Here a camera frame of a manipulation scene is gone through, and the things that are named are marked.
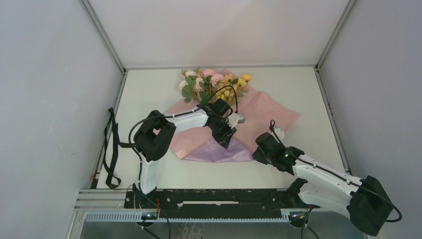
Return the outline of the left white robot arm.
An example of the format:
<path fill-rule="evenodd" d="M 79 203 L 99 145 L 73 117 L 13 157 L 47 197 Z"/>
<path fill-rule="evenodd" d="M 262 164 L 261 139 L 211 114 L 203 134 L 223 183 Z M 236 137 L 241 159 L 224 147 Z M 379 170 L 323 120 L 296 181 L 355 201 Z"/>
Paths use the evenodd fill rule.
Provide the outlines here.
<path fill-rule="evenodd" d="M 238 109 L 232 109 L 224 100 L 201 101 L 192 109 L 175 114 L 152 111 L 147 118 L 136 123 L 129 131 L 128 146 L 138 154 L 140 169 L 134 186 L 139 192 L 136 201 L 151 207 L 156 200 L 158 160 L 167 153 L 174 135 L 193 128 L 208 127 L 218 145 L 227 149 L 236 126 L 245 122 Z"/>

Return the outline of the pink rose stem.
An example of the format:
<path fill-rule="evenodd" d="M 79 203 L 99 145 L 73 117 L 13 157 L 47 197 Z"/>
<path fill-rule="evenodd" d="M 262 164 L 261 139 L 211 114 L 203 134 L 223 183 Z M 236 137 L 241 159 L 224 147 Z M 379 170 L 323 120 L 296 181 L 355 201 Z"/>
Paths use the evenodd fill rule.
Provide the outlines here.
<path fill-rule="evenodd" d="M 207 85 L 209 97 L 224 85 L 224 76 L 211 68 L 200 71 L 200 75 Z"/>

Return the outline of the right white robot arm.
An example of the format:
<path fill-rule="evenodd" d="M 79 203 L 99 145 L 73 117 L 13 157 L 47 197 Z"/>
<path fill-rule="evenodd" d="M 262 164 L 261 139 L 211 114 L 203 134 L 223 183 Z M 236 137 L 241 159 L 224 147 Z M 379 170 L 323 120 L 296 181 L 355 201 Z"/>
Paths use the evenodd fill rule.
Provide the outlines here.
<path fill-rule="evenodd" d="M 368 236 L 378 235 L 385 223 L 399 222 L 403 215 L 378 179 L 362 179 L 317 162 L 304 151 L 282 143 L 284 131 L 270 120 L 269 132 L 255 140 L 253 159 L 296 177 L 288 194 L 293 207 L 319 206 L 346 218 Z"/>

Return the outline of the pink wrapping paper sheet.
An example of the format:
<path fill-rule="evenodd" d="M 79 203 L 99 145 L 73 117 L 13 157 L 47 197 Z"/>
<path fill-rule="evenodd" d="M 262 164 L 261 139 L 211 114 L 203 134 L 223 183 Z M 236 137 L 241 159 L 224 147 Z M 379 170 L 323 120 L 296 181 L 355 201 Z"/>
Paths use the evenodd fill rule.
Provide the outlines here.
<path fill-rule="evenodd" d="M 217 73 L 224 76 L 232 74 L 226 69 Z M 253 159 L 252 153 L 257 149 L 255 139 L 268 131 L 270 120 L 275 120 L 278 127 L 287 130 L 299 118 L 299 113 L 276 103 L 266 93 L 256 91 L 249 85 L 245 89 L 246 93 L 243 97 L 238 98 L 235 95 L 235 101 L 228 103 L 245 117 L 245 122 L 236 126 L 237 131 L 228 149 L 218 145 L 208 127 L 202 127 L 176 134 L 170 144 L 170 150 L 182 160 L 208 163 L 247 162 Z M 186 103 L 183 98 L 166 112 L 186 111 L 197 104 L 196 102 Z"/>

